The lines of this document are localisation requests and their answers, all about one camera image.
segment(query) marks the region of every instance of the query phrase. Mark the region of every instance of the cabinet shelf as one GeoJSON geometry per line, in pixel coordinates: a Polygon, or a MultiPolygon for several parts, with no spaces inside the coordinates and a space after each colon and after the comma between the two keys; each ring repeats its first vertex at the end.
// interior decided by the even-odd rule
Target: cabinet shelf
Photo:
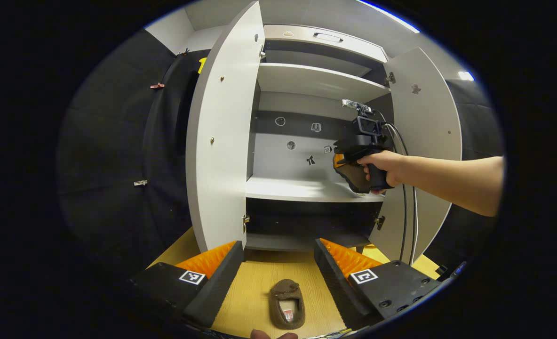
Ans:
{"type": "Polygon", "coordinates": [[[354,75],[303,65],[262,63],[257,81],[262,92],[350,99],[359,103],[390,93],[389,88],[354,75]]]}
{"type": "Polygon", "coordinates": [[[382,195],[358,195],[345,180],[290,180],[251,177],[246,182],[246,197],[292,202],[382,202],[382,195]]]}

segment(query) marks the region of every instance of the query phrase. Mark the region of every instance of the dark lower compartment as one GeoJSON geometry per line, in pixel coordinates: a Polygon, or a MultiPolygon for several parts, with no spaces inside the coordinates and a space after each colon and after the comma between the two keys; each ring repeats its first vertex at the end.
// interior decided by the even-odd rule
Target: dark lower compartment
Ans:
{"type": "Polygon", "coordinates": [[[246,248],[313,251],[324,238],[345,247],[370,244],[374,217],[381,202],[286,202],[247,199],[246,248]]]}

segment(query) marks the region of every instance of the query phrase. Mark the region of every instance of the black cable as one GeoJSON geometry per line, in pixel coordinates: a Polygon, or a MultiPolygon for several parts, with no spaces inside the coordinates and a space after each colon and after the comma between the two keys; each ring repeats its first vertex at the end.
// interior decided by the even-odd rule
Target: black cable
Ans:
{"type": "MultiPolygon", "coordinates": [[[[379,110],[375,110],[373,109],[373,113],[379,113],[381,115],[381,117],[383,118],[383,121],[385,122],[386,125],[390,125],[393,126],[392,124],[390,124],[385,117],[383,116],[383,113],[381,113],[381,111],[379,110]]],[[[394,152],[398,152],[398,149],[395,146],[395,138],[393,137],[393,134],[391,133],[390,128],[388,127],[388,132],[390,133],[390,136],[392,137],[392,141],[393,141],[393,151],[394,152]]],[[[399,136],[399,140],[402,142],[402,145],[404,145],[404,141],[402,140],[402,137],[399,136]]],[[[399,260],[401,261],[404,257],[404,245],[406,244],[406,218],[408,215],[408,211],[407,211],[407,201],[406,201],[406,185],[402,184],[402,192],[404,193],[404,230],[402,232],[402,246],[400,247],[400,251],[399,251],[399,260]]]]}
{"type": "MultiPolygon", "coordinates": [[[[404,143],[404,140],[402,139],[402,135],[399,132],[398,128],[395,127],[395,125],[391,124],[390,122],[387,123],[387,125],[390,125],[395,132],[398,134],[399,140],[402,143],[402,146],[404,147],[404,152],[406,153],[406,155],[408,155],[408,149],[406,148],[406,144],[404,143]]],[[[416,246],[416,223],[418,222],[416,219],[416,213],[417,213],[417,208],[418,208],[418,204],[417,204],[417,200],[416,200],[416,189],[414,188],[414,186],[412,187],[412,204],[414,206],[414,210],[412,212],[412,245],[410,245],[410,258],[408,259],[408,264],[409,266],[412,266],[412,260],[414,259],[414,247],[416,246]]],[[[404,217],[404,223],[405,223],[405,227],[404,227],[404,238],[406,238],[406,189],[404,191],[404,213],[405,213],[405,217],[404,217]]],[[[399,259],[402,260],[402,257],[404,256],[404,241],[402,244],[402,249],[401,249],[401,253],[399,255],[399,259]]]]}
{"type": "Polygon", "coordinates": [[[404,234],[402,235],[402,249],[399,251],[399,260],[402,261],[404,257],[404,244],[406,243],[406,215],[408,215],[408,211],[406,210],[406,185],[402,184],[402,191],[404,192],[404,234]]]}

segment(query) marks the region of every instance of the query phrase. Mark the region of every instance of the cable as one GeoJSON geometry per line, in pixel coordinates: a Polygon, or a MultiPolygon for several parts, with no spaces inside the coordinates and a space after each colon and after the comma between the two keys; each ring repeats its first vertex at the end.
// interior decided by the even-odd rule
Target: cable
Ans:
{"type": "Polygon", "coordinates": [[[412,201],[414,204],[414,214],[412,215],[412,250],[410,251],[410,264],[412,266],[414,260],[414,251],[416,251],[416,241],[419,238],[419,208],[416,200],[416,187],[412,186],[412,201]]]}
{"type": "MultiPolygon", "coordinates": [[[[379,113],[381,115],[381,118],[383,118],[383,121],[386,122],[386,125],[388,126],[388,132],[390,133],[390,136],[392,137],[393,140],[393,150],[397,153],[397,148],[395,146],[395,138],[393,137],[393,134],[390,130],[390,127],[392,127],[394,133],[396,133],[398,135],[399,141],[402,143],[402,146],[404,147],[404,151],[406,153],[406,155],[408,155],[408,149],[406,148],[406,144],[404,143],[404,140],[402,139],[402,135],[399,133],[399,130],[397,129],[397,127],[395,127],[395,125],[391,124],[390,122],[388,122],[385,117],[383,116],[383,113],[381,113],[380,110],[372,110],[373,113],[379,113]]],[[[406,187],[405,185],[402,184],[402,189],[403,189],[403,193],[404,193],[404,235],[402,236],[402,247],[399,253],[399,259],[402,260],[403,256],[404,256],[404,245],[406,243],[406,217],[407,217],[407,201],[406,201],[406,187]]],[[[414,260],[414,253],[416,251],[416,243],[418,241],[418,237],[419,237],[419,210],[418,210],[418,202],[416,199],[416,187],[412,186],[412,204],[413,204],[413,214],[412,214],[412,248],[410,249],[410,259],[408,260],[408,264],[409,266],[412,266],[412,262],[414,260]]]]}
{"type": "Polygon", "coordinates": [[[402,261],[402,258],[404,257],[404,244],[406,243],[406,216],[408,215],[408,210],[406,209],[406,206],[408,205],[406,203],[406,185],[404,184],[402,184],[402,191],[404,192],[404,231],[402,235],[402,249],[399,251],[400,261],[402,261]]]}
{"type": "MultiPolygon", "coordinates": [[[[406,148],[406,144],[404,143],[404,140],[402,139],[402,135],[399,133],[399,130],[397,127],[395,127],[395,125],[391,124],[390,122],[388,122],[386,124],[388,126],[388,129],[391,127],[393,129],[393,131],[398,135],[399,141],[402,143],[402,146],[404,147],[404,151],[406,152],[406,155],[408,155],[408,149],[406,148]]],[[[412,261],[414,260],[414,253],[416,251],[416,243],[418,240],[418,235],[419,235],[419,227],[418,227],[418,223],[419,223],[419,217],[418,217],[418,202],[416,199],[416,187],[412,186],[412,204],[413,204],[413,213],[412,213],[412,248],[410,249],[410,258],[408,259],[408,265],[412,266],[412,261]]],[[[406,191],[405,191],[405,195],[404,195],[404,213],[406,216],[406,191]]],[[[406,238],[406,226],[404,228],[404,238],[406,238]]],[[[403,253],[404,253],[404,245],[402,245],[402,249],[401,249],[401,253],[400,253],[400,260],[402,260],[403,257],[403,253]]]]}

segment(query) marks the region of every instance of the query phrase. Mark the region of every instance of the wooden table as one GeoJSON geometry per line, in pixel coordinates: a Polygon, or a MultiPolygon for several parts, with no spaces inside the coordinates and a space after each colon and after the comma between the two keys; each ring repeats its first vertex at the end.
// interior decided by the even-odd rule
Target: wooden table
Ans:
{"type": "MultiPolygon", "coordinates": [[[[152,265],[158,262],[175,265],[197,254],[199,248],[191,228],[152,265]]],[[[246,261],[241,264],[231,284],[212,330],[246,338],[252,329],[262,330],[271,338],[287,332],[276,328],[270,321],[268,292],[281,279],[292,279],[299,283],[306,303],[305,324],[289,332],[306,338],[345,329],[313,253],[248,249],[244,254],[246,261]]],[[[390,261],[374,247],[365,247],[363,254],[380,262],[390,261]]],[[[421,256],[413,267],[434,279],[438,277],[435,272],[438,265],[425,256],[421,256]]]]}

